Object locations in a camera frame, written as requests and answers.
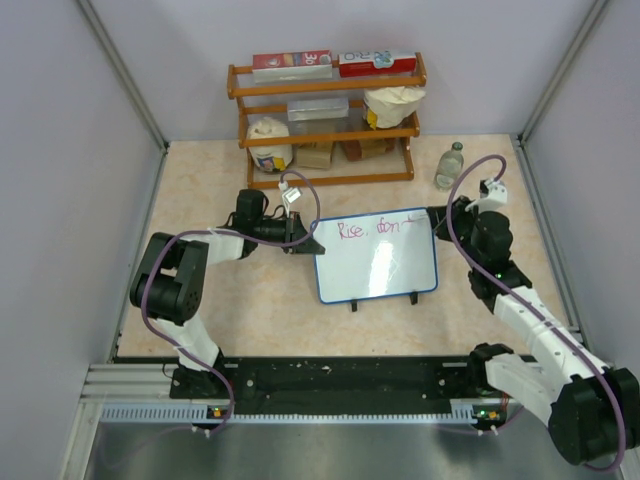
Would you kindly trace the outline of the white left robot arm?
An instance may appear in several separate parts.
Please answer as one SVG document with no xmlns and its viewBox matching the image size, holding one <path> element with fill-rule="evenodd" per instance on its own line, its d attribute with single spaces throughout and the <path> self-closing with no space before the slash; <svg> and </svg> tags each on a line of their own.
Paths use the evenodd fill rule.
<svg viewBox="0 0 640 480">
<path fill-rule="evenodd" d="M 179 365 L 192 371 L 192 384 L 205 396 L 226 387 L 227 374 L 216 366 L 220 347 L 210 338 L 199 316 L 207 269 L 248 257 L 259 245 L 286 254 L 323 255 L 292 205 L 301 197 L 297 187 L 284 186 L 281 204 L 266 209 L 266 195 L 254 189 L 238 193 L 235 210 L 226 222 L 208 230 L 177 235 L 157 232 L 149 240 L 130 287 L 130 303 L 140 309 L 147 328 L 170 343 Z"/>
</svg>

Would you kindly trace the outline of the blue-framed whiteboard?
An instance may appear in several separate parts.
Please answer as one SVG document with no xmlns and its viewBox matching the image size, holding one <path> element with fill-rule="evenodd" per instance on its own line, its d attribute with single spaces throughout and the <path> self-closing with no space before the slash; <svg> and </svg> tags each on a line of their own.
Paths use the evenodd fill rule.
<svg viewBox="0 0 640 480">
<path fill-rule="evenodd" d="M 325 247 L 314 258 L 323 304 L 419 294 L 439 286 L 435 235 L 425 207 L 326 217 L 313 238 Z"/>
</svg>

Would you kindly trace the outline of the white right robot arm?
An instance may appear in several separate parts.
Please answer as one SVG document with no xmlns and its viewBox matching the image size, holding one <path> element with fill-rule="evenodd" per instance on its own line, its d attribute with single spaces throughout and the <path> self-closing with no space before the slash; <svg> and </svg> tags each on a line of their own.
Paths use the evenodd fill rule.
<svg viewBox="0 0 640 480">
<path fill-rule="evenodd" d="M 430 207 L 427 215 L 435 236 L 453 243 L 469 263 L 476 298 L 518 333 L 539 365 L 530 367 L 503 344 L 480 344 L 469 355 L 469 388 L 517 400 L 545 425 L 572 465 L 621 458 L 638 447 L 638 380 L 629 369 L 598 359 L 544 306 L 511 258 L 509 219 L 480 210 L 465 196 L 451 206 Z"/>
</svg>

